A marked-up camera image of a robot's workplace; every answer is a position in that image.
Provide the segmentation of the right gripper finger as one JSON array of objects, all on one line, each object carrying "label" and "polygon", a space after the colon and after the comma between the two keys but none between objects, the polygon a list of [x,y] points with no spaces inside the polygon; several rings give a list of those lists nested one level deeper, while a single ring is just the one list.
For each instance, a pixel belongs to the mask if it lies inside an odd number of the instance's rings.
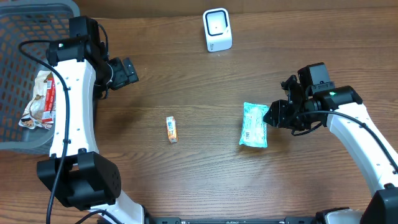
[{"label": "right gripper finger", "polygon": [[267,113],[270,114],[279,114],[280,115],[280,120],[282,120],[282,118],[284,118],[285,116],[285,100],[277,100],[274,101],[269,110],[267,111]]},{"label": "right gripper finger", "polygon": [[275,128],[280,127],[280,115],[279,114],[266,113],[263,117],[263,121]]}]

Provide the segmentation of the teal wet wipes pack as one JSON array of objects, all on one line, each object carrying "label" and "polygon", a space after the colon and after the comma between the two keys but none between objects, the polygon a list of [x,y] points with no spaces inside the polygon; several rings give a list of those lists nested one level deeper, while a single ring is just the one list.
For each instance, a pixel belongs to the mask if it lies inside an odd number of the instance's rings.
[{"label": "teal wet wipes pack", "polygon": [[263,121],[267,105],[244,102],[240,145],[267,148],[267,124]]}]

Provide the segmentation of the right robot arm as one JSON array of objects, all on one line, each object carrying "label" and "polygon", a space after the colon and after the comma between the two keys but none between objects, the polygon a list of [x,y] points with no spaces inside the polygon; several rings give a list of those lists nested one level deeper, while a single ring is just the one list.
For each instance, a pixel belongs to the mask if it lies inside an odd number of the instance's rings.
[{"label": "right robot arm", "polygon": [[312,223],[397,223],[397,152],[377,129],[351,86],[335,86],[323,62],[307,65],[281,83],[286,100],[271,104],[265,123],[292,135],[327,127],[360,169],[371,193],[364,211],[348,207],[317,212]]}]

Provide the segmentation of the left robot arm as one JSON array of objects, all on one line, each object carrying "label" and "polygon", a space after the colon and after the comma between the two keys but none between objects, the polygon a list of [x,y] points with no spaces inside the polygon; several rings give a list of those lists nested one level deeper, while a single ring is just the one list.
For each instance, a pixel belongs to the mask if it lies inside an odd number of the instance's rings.
[{"label": "left robot arm", "polygon": [[69,20],[69,36],[49,43],[46,56],[55,75],[55,131],[49,158],[37,176],[51,200],[103,216],[110,223],[152,223],[147,210],[121,186],[116,164],[100,155],[94,132],[95,103],[104,92],[138,81],[129,59],[108,57],[104,29],[86,16]]}]

